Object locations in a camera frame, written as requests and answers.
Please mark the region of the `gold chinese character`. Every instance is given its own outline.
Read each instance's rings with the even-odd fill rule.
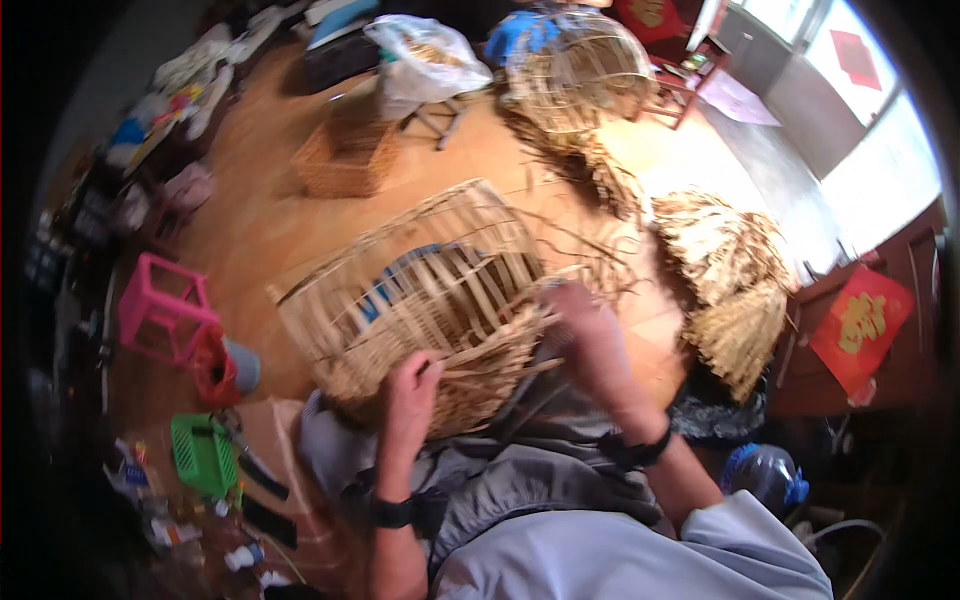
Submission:
[[[840,315],[843,325],[840,327],[840,342],[837,345],[847,354],[856,354],[863,344],[863,338],[875,340],[887,330],[883,319],[883,305],[887,299],[883,296],[870,298],[866,294],[852,297],[847,301],[847,310]]]
[[[655,29],[663,24],[663,0],[636,0],[630,5],[630,12],[644,27]]]

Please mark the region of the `plastic bottle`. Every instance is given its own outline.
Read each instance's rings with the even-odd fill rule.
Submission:
[[[263,560],[263,548],[256,543],[249,543],[240,546],[233,552],[224,555],[224,562],[227,568],[234,573],[245,566],[254,566]]]
[[[768,444],[745,444],[734,450],[724,465],[720,491],[731,494],[747,490],[777,518],[784,518],[801,504],[810,491],[803,472],[783,448]]]

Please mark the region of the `black watch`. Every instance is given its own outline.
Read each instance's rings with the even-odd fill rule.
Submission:
[[[621,434],[606,433],[597,442],[600,453],[624,470],[650,467],[657,463],[660,455],[670,444],[673,431],[667,427],[666,433],[655,444],[639,444],[627,447]]]
[[[397,504],[373,496],[371,513],[373,527],[402,529],[414,521],[414,500],[407,498]]]

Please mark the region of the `pink plastic stool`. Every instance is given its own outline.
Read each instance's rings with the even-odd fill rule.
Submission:
[[[179,296],[174,296],[155,287],[153,269],[158,268],[186,282]],[[183,269],[159,256],[144,252],[136,261],[136,270],[120,299],[120,343],[125,347],[146,354],[155,360],[175,367],[185,367],[193,354],[193,347],[200,339],[200,330],[205,324],[220,321],[206,300],[206,277]],[[190,298],[195,294],[196,300]],[[170,338],[170,354],[149,348],[136,340],[137,332],[144,322],[159,325],[167,330]],[[178,342],[179,329],[186,325],[191,329],[186,344]]]

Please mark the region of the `green plastic basket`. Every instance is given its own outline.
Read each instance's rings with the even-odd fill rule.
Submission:
[[[170,440],[183,484],[217,498],[226,497],[227,490],[237,483],[237,471],[224,428],[211,423],[209,415],[176,415],[170,419]]]

